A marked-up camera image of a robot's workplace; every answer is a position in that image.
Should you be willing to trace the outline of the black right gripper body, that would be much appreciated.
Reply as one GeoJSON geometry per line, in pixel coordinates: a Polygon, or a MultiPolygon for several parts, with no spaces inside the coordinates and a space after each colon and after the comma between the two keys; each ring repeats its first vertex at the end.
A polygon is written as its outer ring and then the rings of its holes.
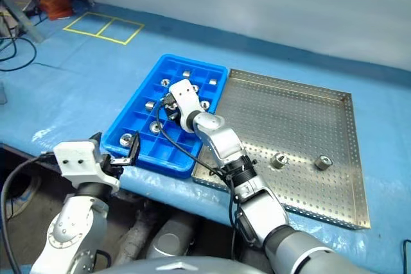
{"type": "Polygon", "coordinates": [[[171,93],[167,93],[170,96],[170,102],[168,104],[164,104],[164,110],[168,117],[168,115],[173,113],[179,113],[179,120],[180,120],[180,110],[177,105],[177,102],[171,93]]]}

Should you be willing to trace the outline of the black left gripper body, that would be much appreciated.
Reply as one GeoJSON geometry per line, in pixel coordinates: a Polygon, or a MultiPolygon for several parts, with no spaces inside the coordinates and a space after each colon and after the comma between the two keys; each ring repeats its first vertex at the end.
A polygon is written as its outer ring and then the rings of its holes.
{"type": "Polygon", "coordinates": [[[101,156],[101,170],[106,175],[122,175],[123,174],[123,167],[122,166],[115,166],[112,165],[112,159],[109,154],[103,154],[101,156]]]}

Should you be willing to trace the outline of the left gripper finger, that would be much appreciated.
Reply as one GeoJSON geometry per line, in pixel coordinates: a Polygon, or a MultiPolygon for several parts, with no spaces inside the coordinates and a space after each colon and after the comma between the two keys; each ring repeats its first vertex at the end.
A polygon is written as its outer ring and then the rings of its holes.
{"type": "Polygon", "coordinates": [[[91,137],[87,139],[88,148],[91,151],[100,151],[100,143],[101,143],[102,133],[97,132],[94,133],[91,137]]]}
{"type": "Polygon", "coordinates": [[[141,141],[139,132],[136,132],[134,135],[131,133],[125,133],[121,136],[119,143],[121,146],[124,146],[129,149],[127,157],[123,158],[112,158],[112,165],[115,166],[134,166],[136,160],[139,156],[141,141]]]}

